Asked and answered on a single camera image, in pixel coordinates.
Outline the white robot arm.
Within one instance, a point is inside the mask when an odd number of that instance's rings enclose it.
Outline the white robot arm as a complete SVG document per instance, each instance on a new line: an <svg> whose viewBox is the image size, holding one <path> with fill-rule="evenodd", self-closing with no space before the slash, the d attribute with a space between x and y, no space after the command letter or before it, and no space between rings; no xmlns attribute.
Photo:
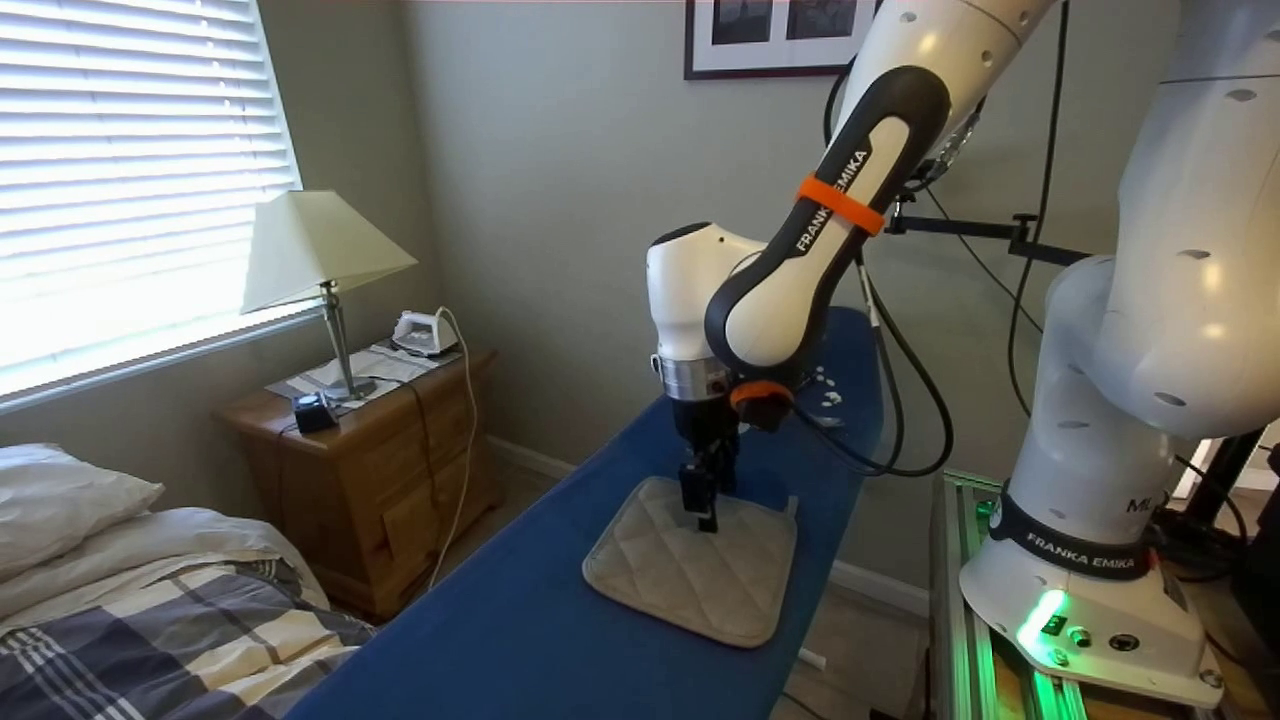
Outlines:
<svg viewBox="0 0 1280 720"><path fill-rule="evenodd" d="M717 510L732 427L776 423L841 271L910 174L976 114L1054 0L883 0L841 126L776 235L683 224L649 249L657 371ZM1110 255L1054 292L1032 423L970 609L1032 666L1214 708L1206 622L1149 542L1175 453L1280 421L1280 0L1179 0L1168 72L1119 184Z"/></svg>

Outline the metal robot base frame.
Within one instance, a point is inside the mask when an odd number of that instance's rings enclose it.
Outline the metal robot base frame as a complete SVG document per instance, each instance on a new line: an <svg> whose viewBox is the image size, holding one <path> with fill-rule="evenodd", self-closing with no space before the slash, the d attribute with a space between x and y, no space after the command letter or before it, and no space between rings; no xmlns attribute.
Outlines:
<svg viewBox="0 0 1280 720"><path fill-rule="evenodd" d="M1219 583L1076 580L990 534L1005 484L933 506L933 708L944 720L1275 720L1275 661Z"/></svg>

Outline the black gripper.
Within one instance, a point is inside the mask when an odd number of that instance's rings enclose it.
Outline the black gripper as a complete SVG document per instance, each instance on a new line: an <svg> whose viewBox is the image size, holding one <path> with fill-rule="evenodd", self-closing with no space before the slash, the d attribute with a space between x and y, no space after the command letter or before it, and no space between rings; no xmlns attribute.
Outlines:
<svg viewBox="0 0 1280 720"><path fill-rule="evenodd" d="M692 533L721 533L717 497L738 477L738 411L724 399L676 399L673 416L687 449L682 465L683 522Z"/></svg>

